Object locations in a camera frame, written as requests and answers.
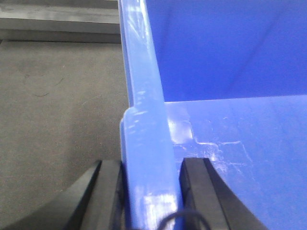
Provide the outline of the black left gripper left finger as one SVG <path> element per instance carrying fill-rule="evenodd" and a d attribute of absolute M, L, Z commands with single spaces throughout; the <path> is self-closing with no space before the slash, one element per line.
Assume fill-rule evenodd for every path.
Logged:
<path fill-rule="evenodd" d="M 66 191 L 7 230 L 119 230 L 124 207 L 120 161 L 96 161 Z"/>

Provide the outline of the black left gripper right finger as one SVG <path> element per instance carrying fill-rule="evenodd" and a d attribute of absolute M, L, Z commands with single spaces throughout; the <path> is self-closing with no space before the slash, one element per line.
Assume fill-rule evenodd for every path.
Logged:
<path fill-rule="evenodd" d="M 186 230 L 265 230 L 222 180 L 208 158 L 185 158 L 180 169 Z"/>

